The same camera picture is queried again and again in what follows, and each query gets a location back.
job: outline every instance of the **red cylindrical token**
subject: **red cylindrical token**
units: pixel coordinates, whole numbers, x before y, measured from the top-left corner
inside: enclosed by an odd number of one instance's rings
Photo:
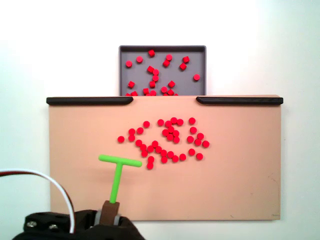
[[[136,130],[137,134],[143,134],[144,133],[144,129],[142,127],[138,127],[138,129]]]
[[[148,128],[148,127],[150,127],[150,122],[144,121],[144,122],[143,122],[143,126],[144,126],[145,129]]]
[[[147,152],[146,150],[143,150],[143,151],[141,152],[141,156],[142,156],[143,158],[145,158],[146,156],[148,156],[148,152]]]
[[[187,156],[184,153],[180,154],[180,161],[184,161],[186,159],[187,159]]]
[[[151,145],[152,145],[152,147],[156,148],[156,147],[158,147],[158,142],[157,141],[153,141]]]
[[[171,134],[171,133],[169,133],[168,136],[166,136],[166,139],[167,139],[168,141],[172,141],[172,140],[174,139],[174,135]]]
[[[190,127],[190,133],[195,134],[196,132],[197,129],[194,126]]]
[[[175,136],[175,137],[173,138],[173,142],[174,142],[175,144],[178,144],[178,143],[180,142],[180,138],[179,138],[178,136]]]
[[[135,141],[135,145],[136,145],[137,147],[140,147],[141,144],[142,144],[142,141],[141,141],[140,139],[138,139],[137,141]]]
[[[190,124],[190,125],[193,125],[193,124],[195,124],[195,123],[196,123],[195,118],[190,117],[190,118],[189,118],[189,124]]]
[[[166,86],[163,86],[163,87],[161,88],[161,92],[162,92],[163,94],[165,94],[167,91],[168,91],[168,88],[167,88]]]
[[[163,130],[162,130],[162,135],[163,135],[163,136],[166,137],[166,136],[168,136],[168,134],[169,134],[168,129],[163,129]]]
[[[153,146],[148,146],[148,148],[147,148],[147,151],[149,152],[149,153],[152,153],[153,151],[154,151],[154,147]]]
[[[190,156],[195,155],[195,153],[196,153],[196,151],[195,151],[193,148],[190,148],[190,149],[189,149],[189,155],[190,155]]]
[[[182,126],[184,124],[184,121],[182,119],[178,119],[176,121],[176,124],[178,124],[178,126]]]
[[[162,119],[159,119],[159,120],[158,120],[158,126],[159,126],[159,127],[163,126],[164,123],[165,123],[165,121],[163,121]]]
[[[200,145],[201,145],[201,140],[197,138],[197,139],[194,141],[194,144],[195,144],[196,146],[200,146]]]
[[[179,161],[179,157],[177,155],[174,155],[172,157],[172,162],[177,163]]]
[[[166,164],[168,162],[168,158],[166,156],[161,157],[161,162]]]
[[[125,65],[126,65],[127,68],[131,68],[131,66],[132,66],[132,61],[126,61],[126,62],[125,62]]]
[[[167,151],[162,149],[161,150],[161,157],[166,157],[167,156]]]
[[[188,143],[193,143],[194,142],[194,137],[193,136],[188,136],[187,138],[186,138],[186,140],[188,141]]]
[[[119,142],[119,143],[122,144],[124,141],[125,141],[125,137],[124,137],[124,136],[119,136],[119,137],[118,137],[118,142]]]
[[[200,79],[200,75],[199,74],[195,74],[193,76],[193,80],[198,81]]]
[[[168,61],[171,61],[172,60],[172,55],[168,54],[167,56],[165,56],[165,59],[167,59]]]
[[[142,63],[142,61],[143,61],[144,59],[142,58],[142,56],[137,56],[136,57],[136,61],[140,64],[140,63]]]
[[[204,158],[204,156],[201,153],[196,154],[196,159],[202,160],[203,158]]]
[[[208,141],[203,141],[203,143],[202,143],[202,146],[203,146],[204,148],[209,147],[209,145],[210,145],[210,143],[209,143]]]
[[[168,151],[168,158],[172,159],[172,157],[175,155],[173,151]]]

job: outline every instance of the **scatter of red pieces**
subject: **scatter of red pieces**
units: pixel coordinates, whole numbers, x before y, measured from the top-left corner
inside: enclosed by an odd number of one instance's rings
[[[155,51],[153,49],[151,49],[150,51],[148,51],[148,54],[152,58],[155,56]]]
[[[163,126],[164,123],[165,123],[165,121],[163,121],[162,119],[159,119],[159,120],[158,120],[158,126],[159,126],[159,127]]]
[[[189,124],[190,125],[193,125],[193,124],[195,124],[196,123],[196,119],[194,118],[194,117],[190,117],[189,118]]]
[[[195,155],[196,154],[196,151],[193,149],[193,148],[190,148],[189,149],[189,155],[190,156],[193,156],[193,155]]]
[[[144,121],[143,122],[143,127],[146,129],[148,127],[150,127],[150,122],[149,121]]]
[[[188,143],[193,143],[194,142],[194,137],[193,136],[188,136],[187,138],[186,138],[186,140],[188,141]]]
[[[138,64],[142,63],[143,60],[144,59],[142,58],[142,56],[137,56],[136,57],[136,61],[137,61]]]
[[[193,80],[198,81],[200,79],[200,75],[199,74],[195,74],[193,76]]]
[[[204,148],[209,147],[209,145],[210,145],[210,143],[209,143],[208,141],[203,141],[203,143],[202,143],[202,146],[203,146]]]
[[[186,68],[187,68],[187,65],[186,65],[184,62],[181,63],[180,69],[181,69],[182,71],[184,71]]]
[[[204,158],[204,156],[202,155],[202,153],[197,153],[195,157],[196,157],[196,159],[198,159],[198,160],[202,160],[202,159]]]
[[[169,86],[170,88],[173,88],[175,85],[176,85],[176,83],[175,83],[174,81],[170,81],[170,82],[168,83],[168,86]]]
[[[143,134],[144,133],[144,129],[142,127],[138,127],[138,129],[136,130],[137,134]]]
[[[185,64],[187,64],[187,63],[190,61],[190,59],[189,59],[188,56],[185,56],[184,58],[182,58],[182,61],[183,61]]]
[[[119,137],[118,137],[118,142],[119,142],[119,143],[122,144],[124,141],[125,141],[125,137],[124,137],[124,136],[119,136]]]
[[[186,159],[187,159],[187,156],[184,153],[180,154],[180,161],[184,161]]]
[[[197,129],[194,126],[190,127],[190,133],[195,134],[196,132]]]
[[[129,61],[129,60],[126,61],[126,62],[125,62],[125,65],[126,65],[127,68],[131,68],[131,66],[132,66],[132,61]]]

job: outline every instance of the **white wall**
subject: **white wall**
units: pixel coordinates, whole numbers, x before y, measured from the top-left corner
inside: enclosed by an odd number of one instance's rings
[[[0,169],[49,173],[46,97],[116,96],[119,45],[206,45],[208,95],[284,98],[281,220],[138,229],[148,240],[320,239],[320,2],[263,2],[1,1]],[[0,193],[1,240],[49,210],[42,179],[4,177]]]

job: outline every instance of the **red game piece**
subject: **red game piece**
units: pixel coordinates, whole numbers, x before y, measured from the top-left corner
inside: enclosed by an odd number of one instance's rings
[[[155,51],[153,49],[151,49],[150,51],[148,51],[148,54],[152,58],[155,56]]]
[[[158,82],[158,80],[159,80],[159,76],[154,75],[154,76],[152,77],[152,81]]]
[[[147,152],[146,150],[143,150],[143,151],[141,152],[141,156],[142,156],[143,158],[145,158],[146,156],[148,156],[148,152]]]
[[[131,66],[132,66],[132,61],[126,61],[126,62],[125,62],[125,65],[126,65],[127,68],[131,68]]]
[[[204,139],[205,135],[203,135],[203,133],[199,132],[197,137],[198,137],[198,139],[202,140],[202,139]]]
[[[190,117],[189,118],[189,124],[190,125],[193,125],[193,124],[195,124],[196,123],[196,120],[193,118],[193,117]]]
[[[204,148],[209,147],[209,145],[210,145],[210,143],[209,143],[208,141],[203,141],[203,143],[202,143],[202,146],[203,146]]]
[[[174,130],[173,131],[173,136],[178,137],[180,134],[180,132],[178,130]]]
[[[182,61],[183,61],[185,64],[187,64],[187,63],[190,61],[190,59],[189,59],[188,56],[185,56],[184,58],[182,58]]]
[[[174,81],[170,81],[170,82],[168,83],[168,86],[169,86],[170,88],[173,88],[175,85],[176,85],[176,83],[175,83]]]
[[[202,160],[203,158],[204,158],[204,156],[201,153],[196,154],[196,159]]]
[[[136,137],[135,135],[130,135],[128,139],[129,139],[129,142],[133,142],[136,139]]]
[[[128,132],[129,132],[130,135],[134,135],[134,134],[136,133],[136,130],[134,130],[133,128],[131,128]]]
[[[172,159],[172,157],[175,155],[173,151],[168,151],[168,158]]]
[[[195,75],[193,76],[193,79],[194,79],[195,81],[198,81],[198,80],[200,79],[200,75],[199,75],[199,74],[195,74]]]
[[[165,56],[165,59],[167,59],[168,61],[171,61],[172,60],[172,55],[168,54],[167,56]]]
[[[144,88],[144,89],[143,89],[143,94],[144,94],[144,95],[147,95],[148,93],[149,93],[149,89],[148,89],[148,88]]]
[[[186,65],[184,62],[181,63],[180,69],[181,69],[182,71],[184,71],[186,68],[187,68],[187,65]]]
[[[156,82],[151,81],[150,82],[150,88],[154,89],[156,87]]]
[[[144,129],[142,127],[138,127],[138,129],[136,130],[137,134],[143,134],[144,133]]]
[[[197,129],[194,126],[190,127],[190,133],[195,134],[196,132]]]
[[[152,73],[153,73],[153,75],[158,75],[159,74],[159,70],[158,69],[154,69]]]
[[[190,156],[195,155],[195,153],[196,153],[196,151],[195,151],[193,148],[190,148],[190,149],[189,149],[189,155],[190,155]]]
[[[137,56],[136,57],[136,61],[137,61],[138,64],[142,63],[143,60],[144,59],[142,58],[142,56]]]
[[[178,126],[182,126],[184,124],[184,121],[182,119],[178,119],[176,123],[178,124]]]
[[[166,156],[163,156],[163,157],[161,158],[161,162],[162,162],[163,164],[166,164],[166,163],[168,162],[168,158],[167,158]]]
[[[194,144],[195,144],[196,146],[200,146],[200,145],[201,145],[201,140],[200,140],[200,139],[196,139],[196,140],[194,141]]]
[[[119,136],[119,137],[118,137],[118,142],[119,142],[119,143],[122,144],[124,141],[125,141],[125,137],[124,137],[124,136]]]
[[[193,136],[188,136],[187,138],[186,138],[186,140],[188,141],[188,143],[193,143],[194,142],[194,137]]]
[[[180,154],[180,161],[184,161],[186,159],[187,159],[187,156],[184,153]]]
[[[162,92],[163,94],[165,94],[167,91],[168,91],[168,89],[167,89],[166,86],[163,86],[163,87],[161,88],[161,92]]]
[[[153,73],[154,72],[154,68],[152,66],[148,66],[148,68],[146,69],[149,73]]]
[[[172,157],[172,162],[177,163],[179,161],[179,157],[177,155],[174,155]]]
[[[161,157],[167,156],[167,151],[166,150],[161,150]]]
[[[165,121],[163,121],[162,119],[159,119],[159,120],[158,120],[158,126],[159,126],[159,127],[163,126],[164,123],[165,123]]]
[[[168,129],[163,129],[162,135],[166,137],[166,136],[168,136],[168,134],[169,134]]]
[[[169,66],[169,64],[170,64],[170,62],[166,59],[166,60],[164,60],[162,65],[166,68]]]
[[[147,129],[148,127],[150,127],[150,122],[144,121],[144,122],[143,122],[143,127],[144,127],[145,129]]]
[[[137,147],[140,147],[141,144],[142,144],[142,141],[141,141],[140,139],[138,139],[137,141],[135,141],[135,145],[136,145]]]
[[[151,145],[152,145],[152,147],[156,148],[156,147],[158,147],[158,142],[157,141],[153,141]]]
[[[135,86],[135,83],[133,82],[133,81],[130,81],[129,83],[128,83],[128,87],[129,88],[133,88]]]
[[[178,136],[175,136],[175,137],[173,138],[173,142],[174,142],[175,144],[178,144],[178,143],[180,142],[180,138],[179,138]]]

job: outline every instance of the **black rubber edge strip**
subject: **black rubber edge strip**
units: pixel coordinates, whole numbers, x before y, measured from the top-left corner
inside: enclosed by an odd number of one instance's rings
[[[223,97],[223,96],[197,96],[201,104],[210,105],[281,105],[282,97]]]
[[[85,105],[128,105],[134,100],[132,96],[108,97],[47,97],[46,103],[52,106]]]

